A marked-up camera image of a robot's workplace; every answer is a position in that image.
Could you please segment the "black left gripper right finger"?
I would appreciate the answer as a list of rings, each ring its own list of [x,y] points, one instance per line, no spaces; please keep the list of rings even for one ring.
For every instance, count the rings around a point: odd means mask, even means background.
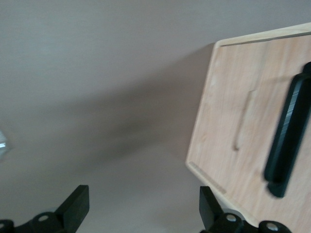
[[[276,221],[262,221],[257,227],[234,213],[226,213],[208,186],[201,186],[199,213],[205,227],[203,233],[289,233],[291,230]]]

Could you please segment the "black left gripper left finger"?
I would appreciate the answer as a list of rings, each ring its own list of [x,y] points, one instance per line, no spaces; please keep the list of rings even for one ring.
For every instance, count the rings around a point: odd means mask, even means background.
[[[10,219],[0,221],[2,233],[75,233],[89,212],[89,186],[79,185],[54,211],[43,212],[15,226]]]

